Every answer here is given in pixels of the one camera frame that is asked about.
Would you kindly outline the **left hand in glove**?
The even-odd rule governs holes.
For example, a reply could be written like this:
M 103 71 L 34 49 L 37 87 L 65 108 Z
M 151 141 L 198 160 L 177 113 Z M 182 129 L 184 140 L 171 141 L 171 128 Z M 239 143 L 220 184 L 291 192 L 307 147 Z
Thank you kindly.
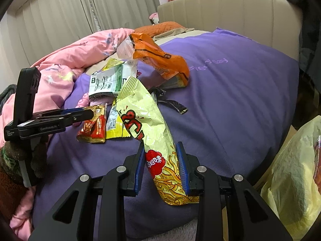
M 40 142 L 31 150 L 31 155 L 25 158 L 24 152 L 16 147 L 11 142 L 6 142 L 1 148 L 1 166 L 16 184 L 22 185 L 23 178 L 20 171 L 19 161 L 25 160 L 27 169 L 31 169 L 29 174 L 32 186 L 35 186 L 34 181 L 43 179 L 47 169 L 47 143 Z

